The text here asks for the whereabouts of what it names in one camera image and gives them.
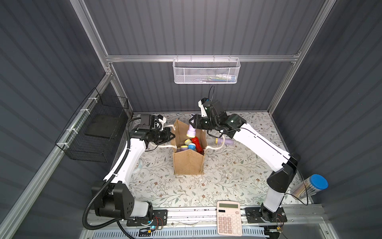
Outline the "brown jute tote bag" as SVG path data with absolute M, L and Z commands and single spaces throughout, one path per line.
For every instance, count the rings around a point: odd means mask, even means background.
M 176 175 L 204 174 L 206 156 L 212 151 L 219 150 L 224 146 L 224 142 L 219 147 L 209 146 L 206 139 L 206 131 L 197 129 L 196 137 L 200 140 L 204 154 L 200 154 L 191 149 L 181 151 L 180 147 L 185 145 L 185 140 L 189 138 L 187 137 L 189 125 L 180 120 L 176 120 L 174 124 L 168 125 L 166 128 L 170 128 L 171 132 L 175 134 L 175 138 L 168 143 L 166 142 L 164 145 L 160 145 L 160 147 L 169 147 L 173 151 L 173 166 L 174 174 Z

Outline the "blue flashlight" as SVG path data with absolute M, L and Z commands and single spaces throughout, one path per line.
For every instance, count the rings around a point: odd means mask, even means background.
M 188 144 L 188 149 L 196 151 L 196 145 L 194 143 Z

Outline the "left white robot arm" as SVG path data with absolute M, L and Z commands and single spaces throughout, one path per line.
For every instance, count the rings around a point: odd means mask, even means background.
M 121 156 L 102 182 L 92 187 L 92 204 L 99 217 L 129 220 L 140 218 L 151 221 L 153 207 L 150 202 L 135 199 L 128 185 L 136 164 L 149 143 L 160 145 L 175 138 L 170 127 L 163 130 L 133 129 Z

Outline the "pink desk calculator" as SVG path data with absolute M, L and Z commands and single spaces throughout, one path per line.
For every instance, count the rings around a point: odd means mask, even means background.
M 233 201 L 217 202 L 217 233 L 221 236 L 241 237 L 242 220 L 240 204 Z

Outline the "green flashlight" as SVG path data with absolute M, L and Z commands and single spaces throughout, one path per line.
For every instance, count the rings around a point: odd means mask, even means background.
M 189 144 L 191 144 L 191 143 L 193 143 L 193 142 L 192 142 L 192 140 L 191 140 L 190 138 L 188 138 L 188 139 L 185 140 L 185 145 L 189 145 Z

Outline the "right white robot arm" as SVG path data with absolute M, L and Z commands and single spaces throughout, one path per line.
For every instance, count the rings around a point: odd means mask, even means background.
M 226 135 L 253 151 L 272 169 L 273 172 L 267 179 L 269 189 L 262 203 L 262 210 L 275 214 L 297 173 L 298 159 L 275 146 L 238 114 L 228 115 L 220 101 L 203 98 L 198 106 L 201 113 L 189 120 L 190 129 L 207 132 L 215 130 L 220 133 L 220 137 Z

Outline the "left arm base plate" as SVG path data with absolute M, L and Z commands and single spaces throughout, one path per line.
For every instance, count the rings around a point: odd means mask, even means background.
M 149 210 L 145 217 L 134 217 L 126 220 L 128 227 L 165 226 L 167 225 L 168 210 Z

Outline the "clear tape roll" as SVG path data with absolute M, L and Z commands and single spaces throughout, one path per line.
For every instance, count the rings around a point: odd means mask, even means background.
M 138 173 L 142 168 L 143 168 L 143 163 L 141 160 L 139 160 L 135 169 L 133 170 L 133 174 Z

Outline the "purple flashlight top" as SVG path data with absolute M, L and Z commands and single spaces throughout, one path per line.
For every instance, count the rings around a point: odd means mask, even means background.
M 232 140 L 232 139 L 229 139 L 229 138 L 223 138 L 223 137 L 221 137 L 221 138 L 216 138 L 216 139 L 215 139 L 215 144 L 217 144 L 217 145 L 223 144 L 223 142 L 224 142 L 224 144 L 226 144 L 226 145 L 234 145 L 233 140 Z

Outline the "blue lid pencil tube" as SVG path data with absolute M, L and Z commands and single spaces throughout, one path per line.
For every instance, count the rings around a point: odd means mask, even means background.
M 318 192 L 327 189 L 329 186 L 328 181 L 319 174 L 313 174 L 303 182 L 295 185 L 290 193 L 302 200 L 306 197 L 313 196 Z

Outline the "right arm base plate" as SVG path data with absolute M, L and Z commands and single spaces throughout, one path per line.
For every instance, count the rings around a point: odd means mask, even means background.
M 263 205 L 259 207 L 247 207 L 245 208 L 245 216 L 248 223 L 287 222 L 287 217 L 282 207 L 278 207 L 276 212 L 271 212 Z

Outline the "markers in wall basket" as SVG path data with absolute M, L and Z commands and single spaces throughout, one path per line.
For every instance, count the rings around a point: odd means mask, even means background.
M 199 80 L 201 82 L 222 83 L 222 84 L 233 83 L 233 84 L 235 84 L 237 82 L 237 76 L 236 75 L 230 75 L 230 74 L 218 74 L 218 75 L 205 76 L 204 78 L 201 78 Z

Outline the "purple flashlight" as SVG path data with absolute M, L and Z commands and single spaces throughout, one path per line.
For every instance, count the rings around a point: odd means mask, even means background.
M 180 147 L 180 150 L 181 151 L 185 151 L 185 150 L 188 150 L 189 149 L 189 147 L 187 146 L 187 145 L 182 145 L 181 147 Z
M 234 145 L 233 140 L 232 140 L 232 139 L 229 139 L 229 138 L 223 138 L 223 137 L 221 137 L 221 138 L 216 138 L 216 139 L 215 139 L 215 144 L 217 144 L 217 145 L 223 144 L 223 142 L 224 142 L 224 144 L 226 144 L 226 145 Z
M 196 129 L 190 124 L 189 129 L 187 131 L 187 137 L 195 138 L 196 137 Z

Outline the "red flashlight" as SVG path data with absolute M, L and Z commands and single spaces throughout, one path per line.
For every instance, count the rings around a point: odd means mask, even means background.
M 196 146 L 196 151 L 200 154 L 204 154 L 204 150 L 201 146 L 200 140 L 198 137 L 191 138 L 191 141 Z

